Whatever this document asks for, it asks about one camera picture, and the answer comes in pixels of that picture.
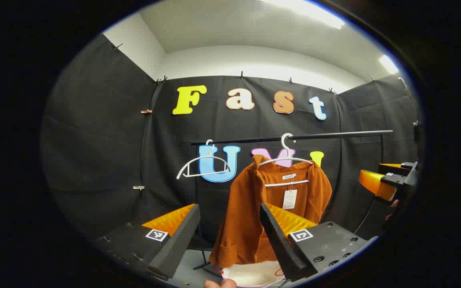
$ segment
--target jacket pocket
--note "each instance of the jacket pocket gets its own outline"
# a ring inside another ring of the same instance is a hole
[[[232,266],[239,262],[238,260],[238,245],[231,246],[220,245],[218,250],[218,266],[222,268]]]

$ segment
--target price tag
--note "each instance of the price tag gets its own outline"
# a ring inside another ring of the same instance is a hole
[[[284,192],[284,204],[282,204],[283,209],[293,209],[296,204],[296,193],[298,190],[286,190]]]

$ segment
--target pink letter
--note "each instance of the pink letter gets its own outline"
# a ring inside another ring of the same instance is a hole
[[[294,149],[289,149],[289,150],[290,150],[291,155],[289,156],[287,155],[287,149],[282,149],[280,150],[280,153],[277,156],[277,158],[293,157],[296,151]],[[250,153],[252,155],[263,155],[264,157],[268,159],[272,159],[271,156],[269,155],[268,149],[266,148],[254,148],[252,149],[252,151],[250,151]],[[292,160],[279,160],[279,161],[275,161],[275,164],[280,165],[280,166],[285,166],[285,167],[291,167],[291,165],[293,165],[293,161]]]

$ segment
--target black fabric backdrop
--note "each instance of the black fabric backdrop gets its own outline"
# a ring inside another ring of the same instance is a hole
[[[338,95],[341,132],[393,130],[384,136],[384,163],[400,164],[417,160],[412,123],[415,104],[404,90],[399,75],[390,75]],[[334,204],[328,206],[325,221],[332,220],[355,231],[374,199],[359,184],[360,170],[376,172],[381,158],[380,138],[341,139],[342,164]]]
[[[177,105],[179,92],[177,88],[185,86],[205,85],[207,93],[200,95],[197,105],[191,105],[193,112],[184,115],[173,115],[172,110]],[[229,98],[228,91],[235,88],[245,88],[251,91],[254,108],[251,110],[231,110],[225,106]],[[216,239],[220,222],[225,214],[228,188],[232,181],[208,182],[202,177],[176,180],[179,169],[191,159],[198,157],[196,146],[190,142],[202,142],[207,139],[233,140],[256,137],[278,137],[284,133],[293,135],[333,133],[339,131],[339,113],[337,100],[332,93],[322,89],[289,84],[278,80],[247,78],[237,76],[191,77],[167,80],[159,84],[153,103],[153,113],[148,117],[146,128],[146,144],[143,159],[145,162],[143,177],[146,183],[144,193],[149,217],[157,217],[162,213],[172,211],[176,206],[195,201],[194,181],[198,181],[199,204],[201,211],[202,237],[210,243]],[[277,91],[290,91],[293,96],[295,110],[290,114],[276,113],[273,109],[274,94]],[[317,96],[324,102],[323,108],[327,118],[317,120],[311,97]],[[237,155],[237,173],[248,166],[251,150],[267,148],[272,157],[276,157],[282,146],[280,142],[264,142],[258,144],[227,144],[241,148]],[[225,145],[217,145],[217,157],[226,159],[222,151]],[[296,150],[296,157],[310,159],[312,151],[322,151],[324,169],[333,188],[337,183],[340,164],[340,140],[319,139],[289,142],[289,147]],[[195,171],[192,165],[191,174]]]
[[[60,209],[90,239],[125,221],[145,222],[194,203],[197,181],[203,241],[194,235],[197,241],[190,247],[211,248],[225,214],[228,188],[251,163],[251,150],[267,148],[276,157],[282,146],[280,142],[218,144],[215,156],[223,159],[224,146],[241,148],[233,179],[176,180],[179,169],[198,157],[190,142],[392,129],[395,134],[385,139],[384,162],[413,162],[415,107],[397,77],[337,97],[301,84],[237,76],[181,78],[154,86],[146,73],[120,51],[113,51],[100,35],[69,64],[51,93],[42,132],[46,178]],[[177,88],[197,85],[205,85],[207,93],[200,94],[197,105],[190,104],[193,112],[173,115]],[[251,91],[253,109],[225,106],[228,91],[235,88]],[[295,97],[293,113],[274,111],[273,97],[280,90]],[[309,103],[314,96],[324,102],[326,120],[315,117]],[[147,108],[153,113],[140,113]],[[360,169],[377,170],[379,137],[299,140],[288,146],[300,158],[310,159],[312,151],[325,154],[321,167],[333,195],[322,221],[335,221],[354,231],[373,199],[358,178]],[[138,185],[145,189],[132,188]]]
[[[44,172],[59,208],[93,239],[133,219],[153,81],[99,35],[64,69],[42,124]]]

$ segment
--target black clothing rack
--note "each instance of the black clothing rack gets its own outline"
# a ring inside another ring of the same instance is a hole
[[[376,130],[376,131],[360,131],[360,132],[340,132],[340,133],[322,133],[322,134],[309,134],[309,135],[299,135],[299,136],[287,136],[286,140],[308,140],[308,139],[331,139],[331,138],[350,138],[350,137],[368,137],[368,136],[380,136],[380,145],[381,145],[381,156],[380,163],[384,161],[384,135],[392,135],[393,130]],[[259,143],[259,142],[277,142],[281,141],[280,137],[271,137],[271,138],[247,138],[247,139],[235,139],[235,140],[224,140],[224,141],[211,141],[211,144],[238,144],[238,143]],[[199,154],[199,146],[205,145],[206,142],[192,142],[192,146],[196,146],[195,158]],[[196,170],[198,171],[198,161],[196,162]],[[197,178],[195,178],[195,203],[198,204],[198,184]],[[202,239],[202,231],[200,230],[200,223],[198,225],[199,237]],[[193,268],[197,270],[203,268],[210,264],[205,259],[204,248],[202,249],[202,257],[204,259],[204,264]]]

